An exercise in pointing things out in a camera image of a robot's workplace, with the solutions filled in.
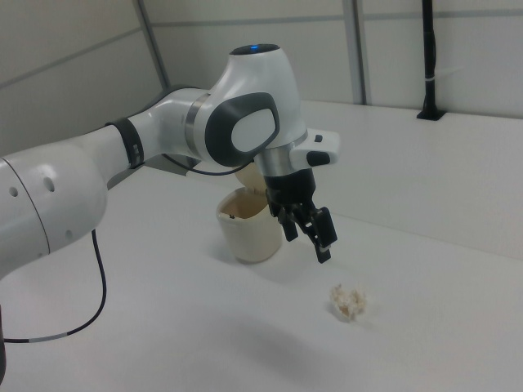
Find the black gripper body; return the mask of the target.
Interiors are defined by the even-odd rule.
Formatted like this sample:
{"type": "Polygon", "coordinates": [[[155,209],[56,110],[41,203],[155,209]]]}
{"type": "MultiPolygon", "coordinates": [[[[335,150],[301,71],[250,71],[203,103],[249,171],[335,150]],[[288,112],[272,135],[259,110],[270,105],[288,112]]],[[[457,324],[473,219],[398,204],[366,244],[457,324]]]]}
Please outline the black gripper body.
{"type": "Polygon", "coordinates": [[[303,208],[306,213],[316,210],[312,200],[315,178],[311,169],[302,169],[285,176],[265,176],[266,196],[270,213],[277,217],[282,209],[303,208]]]}

